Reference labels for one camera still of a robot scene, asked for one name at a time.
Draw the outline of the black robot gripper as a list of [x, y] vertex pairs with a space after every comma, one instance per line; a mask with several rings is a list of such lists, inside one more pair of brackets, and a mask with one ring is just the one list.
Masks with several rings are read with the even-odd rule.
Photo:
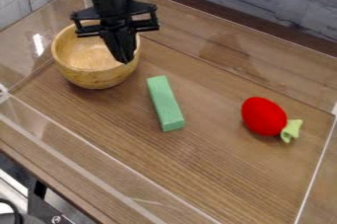
[[[136, 33], [156, 31], [160, 28], [157, 5], [137, 0], [91, 0], [92, 6], [73, 12], [69, 18], [80, 37], [101, 36], [115, 59], [127, 64], [135, 58], [137, 48]], [[121, 44], [113, 33], [120, 34]]]

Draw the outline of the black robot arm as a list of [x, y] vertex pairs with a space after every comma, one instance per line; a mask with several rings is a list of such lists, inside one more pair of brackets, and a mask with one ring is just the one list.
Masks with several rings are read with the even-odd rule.
[[157, 31], [157, 5], [136, 0], [91, 0], [92, 7], [69, 15], [79, 37], [100, 37], [115, 59], [128, 64], [137, 48], [136, 33]]

